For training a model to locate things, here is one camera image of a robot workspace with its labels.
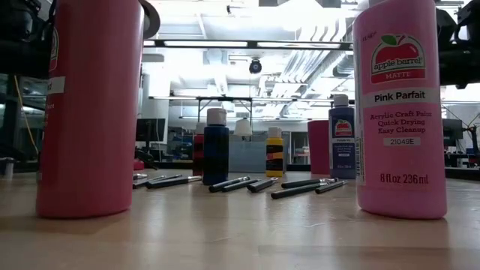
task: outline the workbench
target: workbench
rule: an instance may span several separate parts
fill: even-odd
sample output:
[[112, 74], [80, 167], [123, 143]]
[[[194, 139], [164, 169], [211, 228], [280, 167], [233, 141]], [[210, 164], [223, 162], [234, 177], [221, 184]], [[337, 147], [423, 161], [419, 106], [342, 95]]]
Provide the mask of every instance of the workbench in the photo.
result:
[[0, 179], [0, 269], [480, 269], [480, 184], [447, 185], [448, 214], [434, 221], [368, 214], [354, 182], [278, 200], [269, 193], [279, 184], [256, 194], [142, 188], [129, 211], [47, 220], [35, 217], [35, 174], [19, 174]]

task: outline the blue paint bottle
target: blue paint bottle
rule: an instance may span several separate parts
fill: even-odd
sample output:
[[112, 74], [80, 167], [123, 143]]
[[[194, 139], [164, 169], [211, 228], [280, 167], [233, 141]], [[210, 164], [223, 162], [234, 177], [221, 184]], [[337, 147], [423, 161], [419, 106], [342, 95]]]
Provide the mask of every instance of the blue paint bottle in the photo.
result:
[[228, 148], [230, 131], [227, 111], [220, 108], [207, 110], [207, 126], [203, 143], [203, 184], [215, 185], [228, 179]]
[[328, 111], [330, 124], [330, 176], [354, 179], [355, 167], [355, 110], [348, 107], [348, 96], [334, 96], [334, 108]]

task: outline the yellow cable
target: yellow cable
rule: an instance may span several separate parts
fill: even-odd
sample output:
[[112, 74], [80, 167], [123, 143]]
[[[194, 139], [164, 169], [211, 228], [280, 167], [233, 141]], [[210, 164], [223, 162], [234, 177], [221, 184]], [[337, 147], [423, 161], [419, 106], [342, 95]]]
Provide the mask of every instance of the yellow cable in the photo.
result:
[[25, 124], [27, 125], [28, 134], [30, 135], [31, 144], [33, 145], [33, 147], [35, 147], [35, 151], [37, 152], [37, 156], [38, 156], [38, 148], [35, 145], [35, 140], [33, 139], [32, 131], [30, 130], [29, 120], [27, 119], [27, 115], [23, 110], [23, 100], [22, 100], [22, 95], [20, 94], [20, 88], [18, 87], [17, 76], [13, 76], [13, 78], [15, 79], [16, 93], [18, 94], [18, 99], [20, 101], [20, 108], [22, 110], [23, 116], [25, 117]]

